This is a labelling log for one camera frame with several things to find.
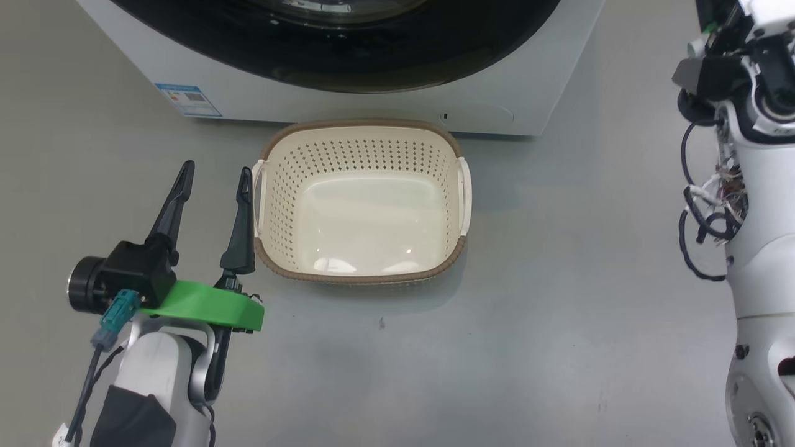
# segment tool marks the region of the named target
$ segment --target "laundry basket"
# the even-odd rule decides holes
[[[428,123],[290,126],[252,172],[255,249],[287,278],[419,281],[448,269],[466,243],[469,168],[456,140]]]

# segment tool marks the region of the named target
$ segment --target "grey floor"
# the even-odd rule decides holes
[[[233,339],[218,445],[732,445],[730,291],[677,247],[669,79],[697,33],[692,0],[607,0],[543,137],[462,137],[475,209],[443,278],[246,278],[268,314]],[[276,129],[182,118],[73,1],[0,2],[0,443],[49,445],[70,418],[97,325],[64,296],[74,263],[142,240],[191,158],[179,275],[213,282],[239,169]],[[693,170],[712,155],[702,131]]]

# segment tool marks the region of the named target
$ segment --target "black cable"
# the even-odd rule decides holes
[[[726,220],[726,230],[725,231],[718,231],[715,228],[711,227],[707,220],[704,218],[704,215],[701,214],[701,210],[696,205],[696,201],[693,199],[692,194],[690,193],[690,187],[684,189],[684,202],[688,204],[688,208],[690,208],[690,212],[693,214],[693,219],[699,224],[699,226],[707,232],[707,234],[715,236],[719,239],[731,240],[735,237],[734,228],[731,226],[729,220]]]
[[[720,124],[720,121],[717,120],[696,121],[690,124],[688,129],[684,132],[681,147],[682,173],[684,174],[684,179],[691,185],[695,185],[696,183],[693,182],[693,177],[690,176],[690,169],[688,169],[688,140],[690,139],[690,134],[696,126],[717,126],[718,124]]]
[[[705,274],[701,270],[698,270],[696,264],[693,264],[692,260],[690,259],[690,255],[688,254],[688,244],[687,241],[684,240],[684,225],[688,219],[688,212],[682,211],[682,214],[679,216],[679,250],[681,250],[682,255],[684,256],[684,263],[687,264],[690,271],[692,271],[698,278],[705,279],[707,281],[714,281],[714,282],[723,282],[726,280],[726,275],[709,275]]]
[[[97,369],[97,363],[99,363],[99,356],[101,355],[102,348],[97,347],[94,350],[94,355],[91,356],[91,362],[88,364],[88,373],[86,373],[86,380],[83,383],[83,390],[80,392],[80,399],[77,401],[75,414],[72,416],[72,422],[69,424],[69,430],[67,430],[66,437],[64,438],[66,442],[72,442],[77,427],[80,425],[81,414],[85,412],[88,398],[91,396],[91,388],[94,386],[94,374]]]
[[[210,412],[210,445],[209,445],[209,447],[215,447],[215,411],[212,409],[211,406],[208,406],[207,410]]]
[[[97,370],[97,373],[94,374],[94,383],[91,384],[92,387],[94,386],[94,384],[96,384],[99,381],[99,377],[102,375],[102,372],[105,371],[105,369],[109,367],[111,363],[113,363],[113,359],[115,359],[116,356],[121,354],[122,351],[124,351],[124,346],[119,345],[118,348],[116,348],[113,352],[111,352],[110,355],[105,359],[105,361],[102,362],[102,365]]]
[[[107,369],[113,363],[113,360],[119,354],[124,351],[124,346],[119,345],[113,352],[108,355],[102,365],[97,368],[96,373],[94,374],[93,380],[91,381],[91,385],[88,388],[86,393],[85,402],[88,404],[88,401],[91,399],[91,394],[94,392],[94,385],[99,381],[99,377],[102,376],[103,371]],[[83,439],[83,420],[86,418],[86,406],[83,405],[83,408],[80,410],[80,415],[77,422],[77,428],[75,430],[75,440],[74,440],[74,447],[80,447],[80,441]]]
[[[732,225],[729,221],[729,217],[731,216],[730,212],[713,212],[711,215],[707,216],[707,225],[712,227],[712,223],[718,219],[726,220],[726,225]],[[698,227],[698,236],[696,237],[696,242],[700,245],[704,243],[704,240],[707,239],[707,228],[706,227]]]

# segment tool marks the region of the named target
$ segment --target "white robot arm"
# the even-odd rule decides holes
[[[693,126],[715,126],[719,160],[715,176],[694,185],[688,131],[680,245],[700,278],[726,279],[734,295],[738,334],[726,406],[737,445],[795,447],[795,2],[697,5],[705,33],[673,80],[683,88],[683,116]],[[725,243],[725,276],[703,274],[689,259],[688,213],[699,224],[699,243],[706,234]]]
[[[78,262],[68,283],[74,310],[101,313],[100,328],[83,392],[72,421],[63,424],[53,447],[78,447],[85,408],[99,375],[125,351],[91,447],[212,447],[214,403],[233,332],[262,328],[262,302],[245,295],[239,274],[254,271],[254,206],[251,171],[243,168],[238,184],[238,213],[227,251],[221,256],[221,278],[214,286],[177,281],[176,240],[182,207],[190,197],[194,165],[180,171],[160,215],[139,245],[120,242],[107,258],[88,256]],[[122,327],[132,320],[130,338],[97,368],[102,352],[115,345]],[[168,332],[169,328],[203,332],[201,342]]]

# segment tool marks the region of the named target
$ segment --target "white appliance body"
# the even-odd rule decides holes
[[[539,135],[604,0],[560,0],[528,41],[473,75],[435,87],[381,94],[312,90],[256,76],[172,41],[111,0],[78,3],[153,84],[200,91],[208,101],[204,104],[208,108],[200,111],[206,118],[269,122],[417,119],[454,132]],[[159,88],[183,115],[196,116],[180,105],[178,94],[169,93],[163,85]]]

